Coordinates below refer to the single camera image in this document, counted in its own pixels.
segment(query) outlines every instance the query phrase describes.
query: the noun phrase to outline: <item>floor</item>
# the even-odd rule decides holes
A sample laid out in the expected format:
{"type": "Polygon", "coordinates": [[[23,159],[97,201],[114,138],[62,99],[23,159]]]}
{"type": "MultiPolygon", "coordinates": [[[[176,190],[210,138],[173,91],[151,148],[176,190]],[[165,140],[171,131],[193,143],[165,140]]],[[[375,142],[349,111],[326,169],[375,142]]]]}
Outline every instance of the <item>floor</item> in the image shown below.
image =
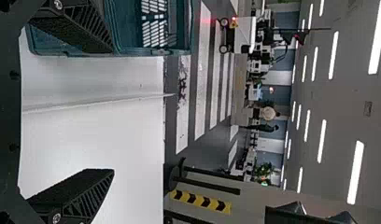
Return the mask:
{"type": "Polygon", "coordinates": [[[306,45],[298,50],[292,102],[302,104],[303,112],[299,131],[296,120],[289,122],[292,150],[286,165],[287,189],[297,189],[299,170],[303,167],[301,193],[346,202],[359,140],[365,149],[356,204],[381,209],[381,58],[377,75],[368,75],[379,0],[325,1],[322,17],[318,15],[319,0],[303,0],[300,25],[305,19],[307,26],[311,3],[314,3],[312,27],[331,27],[332,30],[312,33],[306,45]],[[339,43],[333,79],[329,80],[336,31],[339,31],[339,43]],[[316,80],[312,82],[315,47],[319,47],[319,51],[316,80]],[[305,83],[302,83],[305,55],[308,60],[305,83]],[[365,114],[366,102],[372,103],[370,117],[365,114]],[[305,143],[307,109],[311,109],[311,119],[305,143]],[[327,131],[322,162],[318,164],[323,119],[327,120],[327,131]]]}
{"type": "Polygon", "coordinates": [[[204,169],[227,168],[236,142],[232,128],[234,55],[219,53],[222,34],[217,18],[235,15],[232,2],[195,3],[196,23],[191,56],[169,57],[164,81],[166,93],[165,162],[181,157],[204,169]]]}

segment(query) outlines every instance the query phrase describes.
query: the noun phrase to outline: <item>white floor marking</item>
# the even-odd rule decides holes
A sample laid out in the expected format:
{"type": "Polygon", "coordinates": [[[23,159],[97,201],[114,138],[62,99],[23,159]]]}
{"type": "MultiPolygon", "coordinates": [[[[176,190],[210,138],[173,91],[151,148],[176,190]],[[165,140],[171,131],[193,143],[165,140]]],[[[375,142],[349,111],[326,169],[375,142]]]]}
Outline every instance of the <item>white floor marking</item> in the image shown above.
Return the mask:
{"type": "Polygon", "coordinates": [[[231,166],[232,161],[237,153],[237,141],[233,144],[233,147],[231,149],[231,152],[229,152],[229,158],[228,158],[228,167],[231,166]]]}
{"type": "Polygon", "coordinates": [[[190,84],[191,84],[191,56],[179,58],[179,78],[186,83],[187,88],[182,92],[184,98],[178,103],[176,112],[176,154],[188,146],[188,127],[190,116],[190,84]]]}
{"type": "Polygon", "coordinates": [[[219,73],[220,73],[220,55],[221,55],[219,52],[220,38],[221,38],[221,30],[220,30],[219,22],[216,21],[210,129],[213,129],[217,125],[217,121],[218,121],[219,73]]]}
{"type": "Polygon", "coordinates": [[[226,119],[226,95],[228,92],[228,65],[229,54],[223,55],[222,96],[220,98],[220,121],[226,119]]]}
{"type": "Polygon", "coordinates": [[[232,54],[231,71],[229,74],[228,116],[232,114],[233,81],[234,81],[234,54],[232,54]]]}
{"type": "Polygon", "coordinates": [[[207,97],[208,51],[210,45],[211,12],[202,2],[199,34],[199,62],[197,71],[196,119],[194,140],[205,134],[205,106],[207,97]]]}
{"type": "Polygon", "coordinates": [[[235,11],[236,13],[238,13],[239,0],[231,0],[231,2],[232,2],[232,5],[233,5],[233,7],[234,7],[234,11],[235,11]]]}
{"type": "Polygon", "coordinates": [[[231,127],[231,142],[232,142],[233,138],[237,135],[238,132],[239,132],[239,126],[238,125],[232,125],[232,127],[231,127]]]}

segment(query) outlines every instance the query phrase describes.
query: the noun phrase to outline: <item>plastic crate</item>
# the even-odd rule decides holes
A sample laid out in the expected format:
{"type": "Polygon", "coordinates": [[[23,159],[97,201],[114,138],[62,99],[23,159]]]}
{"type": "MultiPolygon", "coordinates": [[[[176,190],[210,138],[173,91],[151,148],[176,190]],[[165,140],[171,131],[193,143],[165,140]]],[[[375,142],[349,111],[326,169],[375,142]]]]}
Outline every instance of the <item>plastic crate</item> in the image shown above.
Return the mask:
{"type": "MultiPolygon", "coordinates": [[[[37,55],[68,57],[191,54],[194,24],[191,0],[105,0],[96,5],[103,6],[113,54],[83,52],[29,24],[26,33],[30,51],[37,55]]],[[[64,7],[65,10],[71,12],[72,9],[64,7]]]]}

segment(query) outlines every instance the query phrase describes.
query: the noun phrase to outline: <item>white wall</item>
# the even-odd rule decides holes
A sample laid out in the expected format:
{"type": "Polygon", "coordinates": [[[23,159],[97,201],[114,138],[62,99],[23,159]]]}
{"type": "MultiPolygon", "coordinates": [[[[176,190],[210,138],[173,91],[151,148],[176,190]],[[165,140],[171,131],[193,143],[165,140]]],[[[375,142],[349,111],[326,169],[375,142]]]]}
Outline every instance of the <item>white wall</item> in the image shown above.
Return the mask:
{"type": "Polygon", "coordinates": [[[36,57],[24,33],[20,42],[21,194],[85,168],[112,168],[93,223],[162,223],[163,102],[155,96],[163,59],[36,57]],[[145,96],[153,97],[139,100],[145,96]]]}
{"type": "Polygon", "coordinates": [[[264,85],[290,86],[292,71],[269,71],[265,78],[264,85]]]}
{"type": "Polygon", "coordinates": [[[284,140],[273,138],[258,138],[258,151],[273,152],[277,154],[284,153],[284,140]]]}

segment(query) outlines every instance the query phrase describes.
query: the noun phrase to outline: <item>black object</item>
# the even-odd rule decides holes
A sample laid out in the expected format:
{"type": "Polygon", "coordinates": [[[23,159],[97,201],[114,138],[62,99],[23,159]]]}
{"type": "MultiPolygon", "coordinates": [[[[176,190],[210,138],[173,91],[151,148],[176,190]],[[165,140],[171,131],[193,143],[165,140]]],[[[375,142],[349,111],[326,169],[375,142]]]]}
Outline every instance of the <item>black object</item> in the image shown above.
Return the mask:
{"type": "Polygon", "coordinates": [[[230,180],[235,180],[235,181],[241,181],[243,182],[243,177],[242,176],[234,176],[234,175],[225,175],[222,173],[218,172],[213,172],[213,171],[207,171],[207,170],[202,170],[198,168],[191,168],[189,166],[184,166],[184,171],[186,172],[192,172],[192,173],[197,173],[201,175],[211,175],[219,178],[224,178],[224,179],[230,179],[230,180]]]}
{"type": "Polygon", "coordinates": [[[114,178],[112,170],[84,170],[27,200],[45,223],[92,223],[114,178]]]}
{"type": "Polygon", "coordinates": [[[172,224],[173,219],[184,221],[190,224],[214,224],[212,222],[203,221],[195,217],[185,216],[185,215],[175,213],[169,210],[164,210],[163,214],[164,214],[164,222],[163,222],[164,224],[172,224]]]}
{"type": "Polygon", "coordinates": [[[203,175],[212,175],[216,177],[223,177],[224,174],[212,172],[212,171],[204,171],[201,169],[193,169],[190,167],[184,167],[184,162],[186,158],[181,158],[178,165],[176,166],[170,166],[168,164],[165,164],[163,166],[164,168],[164,194],[173,191],[176,189],[176,186],[178,183],[185,183],[193,186],[198,186],[205,189],[213,189],[213,190],[219,190],[222,192],[227,192],[235,195],[240,195],[241,190],[235,189],[235,188],[229,188],[221,185],[216,184],[210,184],[202,181],[192,180],[186,178],[188,175],[188,172],[194,172],[199,173],[203,175]]]}
{"type": "Polygon", "coordinates": [[[30,24],[86,53],[113,53],[111,32],[90,0],[47,0],[30,24]]]}
{"type": "Polygon", "coordinates": [[[295,214],[281,209],[266,207],[265,208],[265,224],[340,224],[336,221],[329,221],[324,218],[310,217],[295,214]]]}
{"type": "Polygon", "coordinates": [[[201,181],[197,181],[197,180],[187,179],[184,177],[175,176],[173,178],[173,181],[179,182],[179,183],[185,183],[185,184],[189,184],[189,185],[193,185],[193,186],[197,186],[197,187],[201,187],[201,188],[205,188],[205,189],[214,189],[214,190],[219,190],[222,192],[240,195],[240,189],[234,189],[234,188],[229,188],[229,187],[225,187],[225,186],[221,186],[221,185],[205,183],[205,182],[201,182],[201,181]]]}
{"type": "Polygon", "coordinates": [[[334,217],[329,217],[328,219],[339,221],[344,224],[357,224],[356,220],[351,216],[349,212],[342,212],[334,217]]]}
{"type": "Polygon", "coordinates": [[[45,2],[0,0],[0,224],[46,223],[24,200],[18,187],[21,154],[19,35],[45,2]]]}
{"type": "Polygon", "coordinates": [[[302,203],[289,203],[277,208],[266,206],[265,224],[357,224],[348,212],[329,218],[311,217],[305,213],[302,203]]]}
{"type": "Polygon", "coordinates": [[[289,211],[299,215],[307,215],[306,210],[301,202],[294,202],[277,207],[277,209],[283,211],[289,211]]]}

